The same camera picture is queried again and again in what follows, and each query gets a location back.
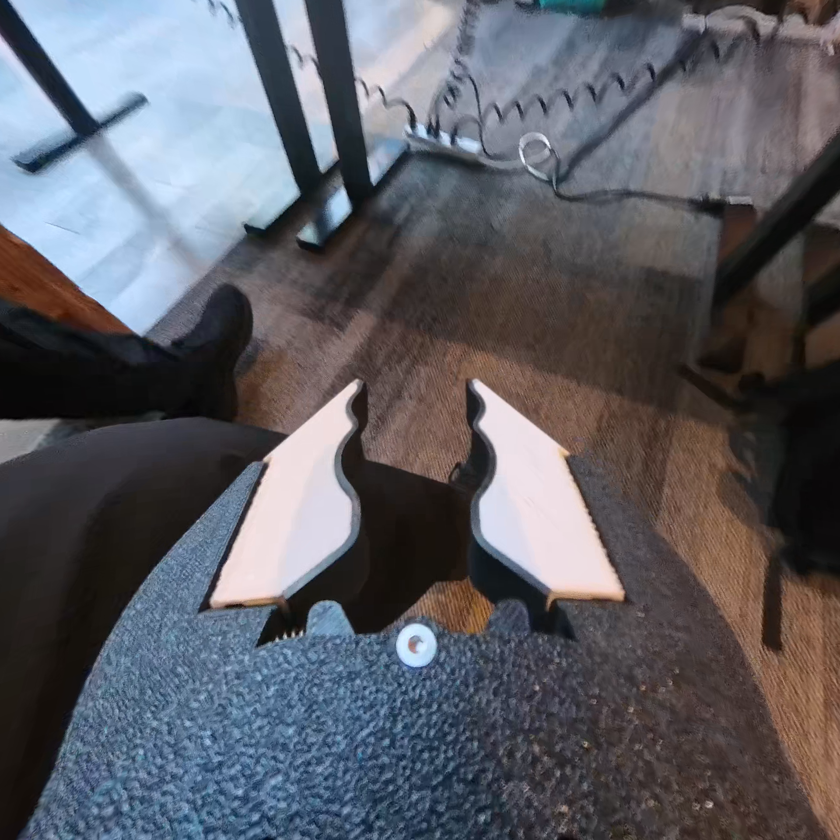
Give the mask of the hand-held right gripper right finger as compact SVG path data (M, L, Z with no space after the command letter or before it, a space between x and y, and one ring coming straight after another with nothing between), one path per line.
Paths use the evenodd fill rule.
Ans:
M569 465L569 452L479 379L466 384L476 546L542 604L624 602L623 584Z

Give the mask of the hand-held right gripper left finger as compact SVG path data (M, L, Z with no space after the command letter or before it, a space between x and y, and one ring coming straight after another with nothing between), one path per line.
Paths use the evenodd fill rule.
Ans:
M346 385L259 463L208 606L300 607L356 596L370 574L360 492L368 421L361 379Z

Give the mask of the person's black shoe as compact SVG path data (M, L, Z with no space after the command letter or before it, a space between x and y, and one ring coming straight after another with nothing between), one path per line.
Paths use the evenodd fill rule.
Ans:
M197 325L172 345L178 387L172 416L235 419L236 369L253 326L253 310L242 290L222 285L213 291Z

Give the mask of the person's legs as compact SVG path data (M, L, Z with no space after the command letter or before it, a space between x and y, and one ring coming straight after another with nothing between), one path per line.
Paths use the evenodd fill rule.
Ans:
M198 613L282 436L107 427L2 466L2 838L466 838L451 666Z

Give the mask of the wooden beam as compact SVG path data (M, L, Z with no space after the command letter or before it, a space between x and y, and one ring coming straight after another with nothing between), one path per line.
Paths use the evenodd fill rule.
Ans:
M1 299L76 329L133 334L33 246L1 227Z

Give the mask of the white power strip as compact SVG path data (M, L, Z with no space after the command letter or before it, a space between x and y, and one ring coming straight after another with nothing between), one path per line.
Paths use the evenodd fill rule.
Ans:
M442 130L434 133L421 123L414 126L409 123L406 124L404 137L415 151L441 154L463 160L478 160L484 156L479 141L463 136L453 138L451 134Z

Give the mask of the black table leg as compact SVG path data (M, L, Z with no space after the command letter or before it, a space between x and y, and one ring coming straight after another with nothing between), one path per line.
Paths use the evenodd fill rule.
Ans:
M324 175L314 150L289 50L272 1L237 1L238 15L290 168L295 188L273 187L245 223L248 235L265 236L299 200L321 186Z
M13 163L23 172L35 175L48 169L149 103L143 94L131 92L117 108L97 119L9 1L1 2L1 36L5 46L68 126L65 132L13 157Z
M342 184L297 235L297 244L322 252L367 203L407 152L403 140L366 145L347 19L342 1L306 1Z

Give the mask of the dark chair frame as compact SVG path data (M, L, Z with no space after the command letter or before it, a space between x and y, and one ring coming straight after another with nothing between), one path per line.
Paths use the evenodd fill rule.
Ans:
M744 375L718 402L771 432L766 520L780 535L764 578L762 643L780 653L782 579L839 575L839 362L768 380Z

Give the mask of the black table frame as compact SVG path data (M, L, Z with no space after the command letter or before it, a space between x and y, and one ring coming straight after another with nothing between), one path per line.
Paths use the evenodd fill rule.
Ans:
M705 336L679 375L736 415L783 413L838 393L839 134L766 213L719 199L721 232Z

